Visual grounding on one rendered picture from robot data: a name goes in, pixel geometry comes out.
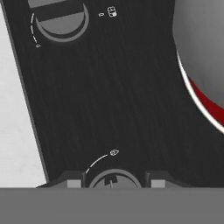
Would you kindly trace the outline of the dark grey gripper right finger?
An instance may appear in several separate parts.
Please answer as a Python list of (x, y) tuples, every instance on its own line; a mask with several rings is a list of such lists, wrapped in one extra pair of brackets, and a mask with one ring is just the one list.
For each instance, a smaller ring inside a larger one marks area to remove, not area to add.
[(144, 179), (144, 186), (149, 188), (192, 187), (180, 180), (176, 180), (168, 171), (146, 171)]

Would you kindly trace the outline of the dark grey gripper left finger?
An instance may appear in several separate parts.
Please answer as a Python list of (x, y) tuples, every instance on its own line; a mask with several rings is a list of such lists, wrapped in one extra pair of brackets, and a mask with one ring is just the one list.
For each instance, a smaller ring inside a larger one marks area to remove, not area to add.
[(38, 188), (83, 188), (86, 186), (84, 171), (64, 171), (58, 178), (49, 181)]

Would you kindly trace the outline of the grey metal kettle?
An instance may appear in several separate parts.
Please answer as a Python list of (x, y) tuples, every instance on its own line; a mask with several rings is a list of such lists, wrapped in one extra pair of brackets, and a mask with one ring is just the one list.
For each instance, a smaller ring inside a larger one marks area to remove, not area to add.
[(187, 75), (224, 108), (224, 0), (175, 0), (172, 30)]

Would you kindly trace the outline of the grey round hob knob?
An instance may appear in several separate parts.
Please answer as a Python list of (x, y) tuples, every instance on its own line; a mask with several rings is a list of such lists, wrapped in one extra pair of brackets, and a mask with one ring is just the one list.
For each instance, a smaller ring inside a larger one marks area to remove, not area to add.
[(75, 41), (88, 28), (89, 13), (83, 0), (27, 1), (39, 31), (51, 41)]
[(89, 184), (90, 188), (130, 189), (141, 188), (139, 180), (129, 171), (109, 169), (96, 175)]

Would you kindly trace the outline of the black hob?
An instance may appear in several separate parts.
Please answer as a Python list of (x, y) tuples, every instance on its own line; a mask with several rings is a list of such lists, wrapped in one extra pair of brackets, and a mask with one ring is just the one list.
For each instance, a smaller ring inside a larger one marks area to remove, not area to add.
[(224, 187), (224, 132), (190, 95), (172, 34), (177, 0), (82, 0), (89, 24), (57, 43), (29, 0), (0, 0), (45, 179), (123, 169)]

